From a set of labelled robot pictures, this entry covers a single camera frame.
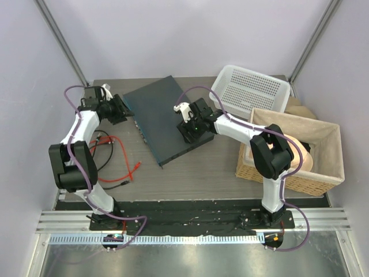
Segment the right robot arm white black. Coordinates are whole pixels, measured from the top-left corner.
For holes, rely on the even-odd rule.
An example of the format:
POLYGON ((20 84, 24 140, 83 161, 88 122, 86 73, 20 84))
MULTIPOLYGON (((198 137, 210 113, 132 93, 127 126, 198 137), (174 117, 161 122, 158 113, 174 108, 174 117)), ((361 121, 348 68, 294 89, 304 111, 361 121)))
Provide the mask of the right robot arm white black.
POLYGON ((250 147, 254 166, 263 179, 260 208, 261 223, 268 228, 281 222, 285 211, 284 178, 294 159, 281 129, 250 124, 223 110, 212 110, 203 98, 192 103, 181 102, 174 112, 182 116, 177 125, 186 143, 194 143, 205 133, 230 137, 250 147))

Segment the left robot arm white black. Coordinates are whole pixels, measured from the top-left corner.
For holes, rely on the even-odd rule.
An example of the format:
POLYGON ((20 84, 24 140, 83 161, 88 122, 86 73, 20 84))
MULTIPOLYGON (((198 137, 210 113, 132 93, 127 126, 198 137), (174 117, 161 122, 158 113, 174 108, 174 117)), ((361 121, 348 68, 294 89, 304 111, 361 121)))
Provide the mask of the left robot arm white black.
POLYGON ((124 217, 116 200, 107 194, 98 181, 98 170, 89 149, 89 142, 102 120, 111 124, 127 121, 134 113, 124 104, 122 97, 110 92, 110 86, 84 87, 84 97, 75 106, 67 96, 73 85, 64 91, 64 96, 75 114, 74 123, 66 137, 48 149, 52 173, 56 186, 82 198, 93 214, 110 230, 121 227, 124 217))

